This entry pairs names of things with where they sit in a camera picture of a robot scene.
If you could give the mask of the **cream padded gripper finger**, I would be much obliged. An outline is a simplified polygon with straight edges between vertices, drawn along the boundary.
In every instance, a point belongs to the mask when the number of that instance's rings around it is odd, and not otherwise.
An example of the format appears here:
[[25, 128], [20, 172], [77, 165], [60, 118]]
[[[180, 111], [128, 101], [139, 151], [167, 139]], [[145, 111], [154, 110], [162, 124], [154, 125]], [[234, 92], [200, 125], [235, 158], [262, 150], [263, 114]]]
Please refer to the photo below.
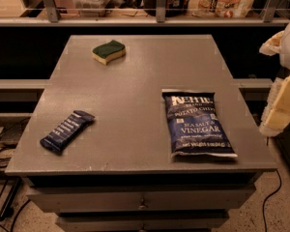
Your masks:
[[283, 31], [279, 31], [278, 33], [271, 36], [261, 45], [259, 52], [268, 56], [279, 54], [281, 52], [282, 36]]
[[261, 116], [259, 131], [274, 137], [290, 124], [290, 75], [284, 79], [277, 77], [267, 98], [267, 105]]

